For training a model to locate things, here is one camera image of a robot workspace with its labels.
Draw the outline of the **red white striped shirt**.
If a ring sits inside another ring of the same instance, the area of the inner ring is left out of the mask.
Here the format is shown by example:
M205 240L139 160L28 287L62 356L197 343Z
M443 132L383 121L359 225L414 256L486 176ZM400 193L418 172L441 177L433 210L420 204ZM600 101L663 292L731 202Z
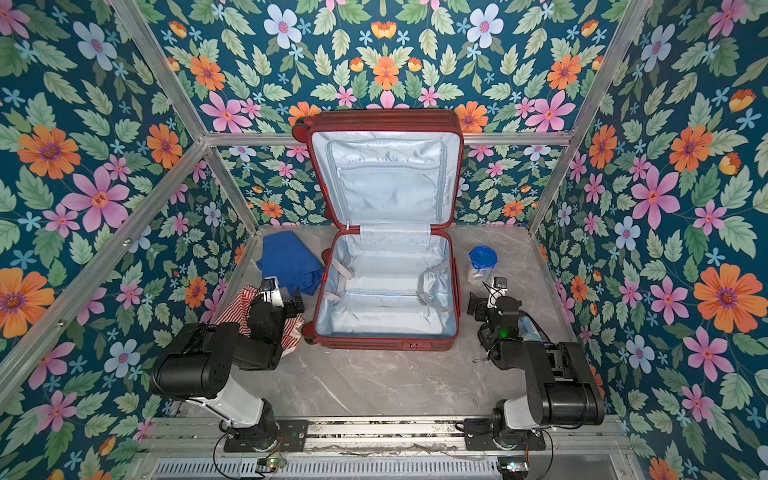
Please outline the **red white striped shirt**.
M254 340L247 336L247 333L249 332L249 329L247 327L247 318L250 310L250 303L257 295L261 295L259 293L259 287L255 287L255 286L242 287L236 294L235 299L224 309L223 313L214 321L214 323L216 325L224 324L224 323L234 323L238 326L239 334L241 336L244 336L245 338L250 340ZM301 296L298 290L295 291L295 294L292 297L294 297L295 295ZM291 299L292 297L284 299L282 296L283 302L285 303L287 300ZM285 357L293 353L297 349L298 345L295 347L281 346L282 348L281 355Z

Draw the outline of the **clear jar blue lid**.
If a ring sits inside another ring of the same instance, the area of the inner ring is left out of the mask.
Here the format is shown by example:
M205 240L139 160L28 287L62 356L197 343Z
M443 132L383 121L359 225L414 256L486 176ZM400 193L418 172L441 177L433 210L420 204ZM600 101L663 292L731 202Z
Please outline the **clear jar blue lid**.
M492 248L479 245L469 252L467 280L472 285L481 286L492 280L493 271L498 263L498 255Z

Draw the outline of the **blue shirt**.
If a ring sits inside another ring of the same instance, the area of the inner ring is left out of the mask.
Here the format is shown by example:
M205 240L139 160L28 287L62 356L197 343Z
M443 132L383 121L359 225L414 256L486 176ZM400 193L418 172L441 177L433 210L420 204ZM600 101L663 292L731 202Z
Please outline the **blue shirt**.
M325 273L324 265L292 231L265 237L257 266L264 278L276 277L282 287L307 296L315 294Z

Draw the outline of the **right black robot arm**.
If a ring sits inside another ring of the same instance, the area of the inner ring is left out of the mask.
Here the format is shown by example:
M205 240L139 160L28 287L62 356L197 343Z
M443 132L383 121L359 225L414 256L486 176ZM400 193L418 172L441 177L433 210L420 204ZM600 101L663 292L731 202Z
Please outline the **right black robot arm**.
M477 337L485 360L502 371L521 371L525 386L522 396L499 401L490 417L458 423L467 440L484 436L511 449L526 431L603 423L603 394L579 344L553 342L522 302L510 296L472 294L467 313L480 323Z

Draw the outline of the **red hard-shell suitcase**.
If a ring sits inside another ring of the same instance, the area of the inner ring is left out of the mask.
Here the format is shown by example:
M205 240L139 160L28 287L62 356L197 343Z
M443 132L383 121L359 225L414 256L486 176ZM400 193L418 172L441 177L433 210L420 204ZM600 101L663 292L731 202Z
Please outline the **red hard-shell suitcase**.
M336 235L306 342L447 351L460 330L448 234L464 137L447 110L344 110L299 119Z

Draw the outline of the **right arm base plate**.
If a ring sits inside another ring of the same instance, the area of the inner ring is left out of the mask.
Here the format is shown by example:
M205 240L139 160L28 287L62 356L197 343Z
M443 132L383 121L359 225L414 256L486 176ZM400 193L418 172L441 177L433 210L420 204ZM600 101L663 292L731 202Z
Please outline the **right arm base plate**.
M491 418L466 418L455 424L468 451L544 451L542 434L532 430L508 429L502 421Z

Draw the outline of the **aluminium cage frame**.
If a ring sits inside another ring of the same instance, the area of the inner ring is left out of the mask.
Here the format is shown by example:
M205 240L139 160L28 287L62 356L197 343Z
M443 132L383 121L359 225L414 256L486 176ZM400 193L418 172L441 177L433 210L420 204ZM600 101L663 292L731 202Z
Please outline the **aluminium cage frame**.
M639 33L642 22L653 4L650 1L627 2L613 38L605 53L602 69L582 103L574 126L564 132L505 132L505 133L467 133L465 145L525 145L549 144L566 149L580 143L589 121L593 120L603 96L613 82L622 58ZM244 197L240 192L229 169L218 157L218 150L223 146L235 144L255 146L288 146L296 144L296 139L288 133L242 134L215 133L203 124L195 107L184 91L178 77L172 72L163 56L162 49L154 32L134 1L115 1L112 4L117 18L131 36L142 58L150 67L161 90L170 99L171 105L180 116L192 143L184 151L179 163L169 174L153 187L145 199L122 223L120 228L108 239L101 250L86 264L72 282L46 310L41 319L21 338L1 362L1 404L7 406L18 389L37 366L39 360L55 347L60 336L72 323L75 315L86 305L91 294L105 281L128 248L138 238L141 231L162 210L170 194L193 171L200 159L218 175L224 192L233 208L250 233L256 233L258 226L251 215Z

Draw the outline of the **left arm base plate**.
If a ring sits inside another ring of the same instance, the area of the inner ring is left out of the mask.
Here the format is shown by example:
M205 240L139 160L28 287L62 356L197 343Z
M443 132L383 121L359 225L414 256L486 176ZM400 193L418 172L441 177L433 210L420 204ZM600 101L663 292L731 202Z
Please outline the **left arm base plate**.
M226 453L302 452L308 439L307 420L268 421L264 426L231 428L225 435Z

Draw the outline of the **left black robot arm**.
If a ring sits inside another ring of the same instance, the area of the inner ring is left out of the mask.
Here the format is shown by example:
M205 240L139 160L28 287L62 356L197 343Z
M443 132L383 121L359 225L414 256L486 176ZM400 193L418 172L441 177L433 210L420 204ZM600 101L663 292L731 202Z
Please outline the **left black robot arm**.
M277 306L259 294L250 304L242 334L238 322L182 328L155 362L153 393L198 405L220 419L227 451L267 451L279 442L280 427L270 402L248 392L231 375L272 371L282 359L284 328L304 312L299 292Z

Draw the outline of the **clear toiletry pouch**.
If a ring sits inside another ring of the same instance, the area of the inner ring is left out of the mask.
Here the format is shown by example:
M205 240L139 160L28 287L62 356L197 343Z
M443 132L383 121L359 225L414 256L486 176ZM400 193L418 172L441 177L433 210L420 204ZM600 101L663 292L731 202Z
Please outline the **clear toiletry pouch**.
M523 341L545 342L546 334L537 326L537 323L527 314L522 314L518 321L518 331Z

